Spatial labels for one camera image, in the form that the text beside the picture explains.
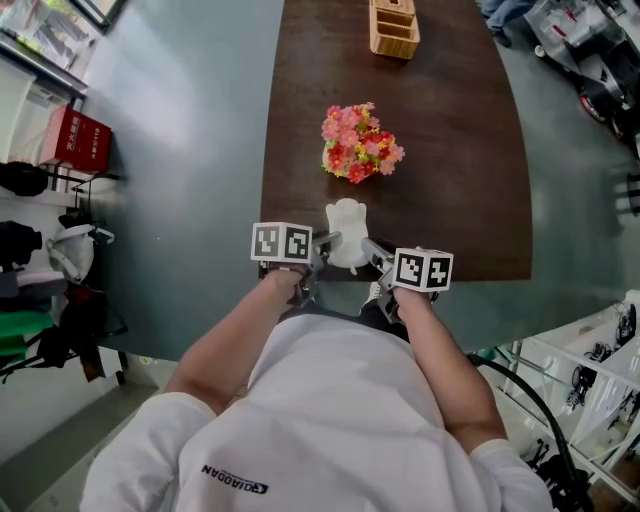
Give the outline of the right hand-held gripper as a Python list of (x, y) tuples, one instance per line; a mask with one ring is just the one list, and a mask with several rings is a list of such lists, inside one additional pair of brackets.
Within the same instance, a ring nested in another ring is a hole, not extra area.
[(396, 288), (426, 294), (433, 302), (439, 293), (450, 288), (453, 254), (421, 248), (396, 248), (390, 253), (369, 237), (361, 241), (368, 262), (381, 273), (378, 280), (383, 294), (378, 306), (388, 320), (398, 320)]

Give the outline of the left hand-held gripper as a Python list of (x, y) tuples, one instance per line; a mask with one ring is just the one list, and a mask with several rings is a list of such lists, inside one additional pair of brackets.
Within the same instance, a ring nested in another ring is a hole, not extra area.
[(253, 225), (251, 260), (259, 265), (259, 278), (269, 272), (295, 265), (304, 268), (289, 304), (302, 308), (317, 291), (323, 262), (318, 249), (335, 249), (342, 244), (340, 231), (318, 232), (310, 226), (288, 222), (259, 222)]

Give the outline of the white bear-shaped plastic figure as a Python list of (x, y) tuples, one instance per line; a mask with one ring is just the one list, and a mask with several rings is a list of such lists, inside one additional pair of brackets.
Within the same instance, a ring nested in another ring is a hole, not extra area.
[(361, 247), (368, 237), (367, 207), (351, 198), (343, 198), (325, 208), (329, 233), (338, 233), (331, 242), (327, 262), (336, 268), (346, 269), (353, 276), (368, 263)]

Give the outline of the person's right forearm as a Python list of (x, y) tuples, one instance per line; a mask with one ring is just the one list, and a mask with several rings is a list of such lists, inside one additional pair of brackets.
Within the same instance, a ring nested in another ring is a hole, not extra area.
[(470, 453), (482, 444), (507, 438), (494, 394), (458, 346), (426, 296), (393, 290), (415, 359), (424, 374), (444, 427)]

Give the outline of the person's white patterned shoe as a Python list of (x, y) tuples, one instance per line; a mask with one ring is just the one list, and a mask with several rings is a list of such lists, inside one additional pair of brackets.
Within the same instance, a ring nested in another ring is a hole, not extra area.
[(377, 303), (381, 295), (382, 295), (382, 288), (379, 285), (379, 283), (372, 282), (369, 288), (368, 296), (359, 309), (359, 315), (362, 316), (370, 309), (377, 308), (378, 307)]

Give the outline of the person's dark trousers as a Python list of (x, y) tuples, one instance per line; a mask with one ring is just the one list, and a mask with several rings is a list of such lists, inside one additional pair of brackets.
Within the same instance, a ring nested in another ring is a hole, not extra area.
[(279, 321), (283, 322), (300, 315), (319, 315), (357, 323), (409, 342), (406, 327), (401, 323), (390, 323), (379, 306), (370, 309), (362, 316), (359, 315), (359, 309), (368, 296), (371, 283), (321, 283), (318, 293), (310, 302), (301, 308), (292, 307), (280, 317)]

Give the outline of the white pot of artificial flowers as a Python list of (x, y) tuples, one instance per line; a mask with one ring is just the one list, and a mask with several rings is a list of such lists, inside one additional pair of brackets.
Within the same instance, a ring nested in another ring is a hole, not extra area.
[(327, 109), (321, 125), (321, 165), (325, 172), (352, 184), (395, 172), (405, 157), (405, 149), (392, 132), (382, 129), (373, 114), (375, 109), (373, 102), (332, 105)]

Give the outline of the dark wooden table white legs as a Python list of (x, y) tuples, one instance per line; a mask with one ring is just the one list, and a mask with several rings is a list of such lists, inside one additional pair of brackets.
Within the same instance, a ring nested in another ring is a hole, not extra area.
[[(532, 213), (509, 81), (474, 0), (415, 0), (411, 60), (373, 54), (368, 0), (285, 0), (264, 156), (261, 219), (326, 227), (353, 198), (372, 236), (454, 256), (456, 281), (526, 280)], [(404, 148), (388, 177), (323, 170), (327, 109), (372, 102)]]

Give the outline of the wooden organizer box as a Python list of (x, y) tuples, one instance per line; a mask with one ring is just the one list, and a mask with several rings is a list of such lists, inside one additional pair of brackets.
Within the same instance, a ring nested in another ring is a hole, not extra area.
[(369, 0), (369, 46), (373, 54), (411, 60), (419, 42), (414, 0)]

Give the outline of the black coat rack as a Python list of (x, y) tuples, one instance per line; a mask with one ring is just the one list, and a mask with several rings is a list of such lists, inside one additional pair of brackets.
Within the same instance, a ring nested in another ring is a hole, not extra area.
[[(57, 233), (82, 224), (103, 228), (93, 221), (90, 205), (76, 201), (59, 217)], [(51, 267), (46, 241), (56, 234), (46, 238), (28, 225), (0, 221), (0, 312), (47, 312), (54, 321), (41, 333), (26, 336), (25, 358), (0, 369), (0, 382), (20, 370), (62, 368), (73, 359), (79, 360), (86, 379), (104, 377), (100, 341), (128, 330), (122, 316), (110, 307), (94, 269), (100, 246), (107, 245), (105, 239), (95, 235), (91, 270), (81, 284), (74, 284)]]

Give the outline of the black folding stand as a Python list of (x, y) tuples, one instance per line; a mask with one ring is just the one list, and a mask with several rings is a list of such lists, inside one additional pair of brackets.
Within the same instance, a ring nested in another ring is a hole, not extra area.
[(550, 444), (538, 438), (527, 452), (525, 462), (546, 484), (557, 512), (578, 512), (578, 500), (571, 494), (571, 480), (559, 453), (550, 454)]

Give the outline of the gray wheeled robot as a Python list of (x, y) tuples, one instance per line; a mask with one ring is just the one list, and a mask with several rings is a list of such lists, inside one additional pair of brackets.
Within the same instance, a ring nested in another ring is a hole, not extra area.
[(620, 0), (537, 0), (525, 15), (584, 110), (640, 160), (640, 46), (618, 21)]

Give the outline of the green jacket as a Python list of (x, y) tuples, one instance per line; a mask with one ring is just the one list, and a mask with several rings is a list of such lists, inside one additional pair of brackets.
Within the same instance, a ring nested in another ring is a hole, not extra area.
[(27, 335), (39, 334), (53, 324), (47, 312), (0, 312), (0, 369), (25, 358)]

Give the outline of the large glass window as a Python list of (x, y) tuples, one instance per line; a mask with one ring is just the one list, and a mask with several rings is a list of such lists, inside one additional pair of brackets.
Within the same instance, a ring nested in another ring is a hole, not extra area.
[(82, 98), (96, 44), (128, 0), (0, 0), (0, 57), (67, 98)]

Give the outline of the white strapped headset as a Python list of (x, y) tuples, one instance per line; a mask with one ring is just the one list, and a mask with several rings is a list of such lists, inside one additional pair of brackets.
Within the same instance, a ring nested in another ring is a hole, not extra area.
[(115, 235), (91, 224), (82, 224), (63, 229), (46, 241), (51, 267), (64, 274), (65, 279), (81, 284), (89, 274), (95, 256), (97, 240), (102, 236), (107, 244), (115, 240)]

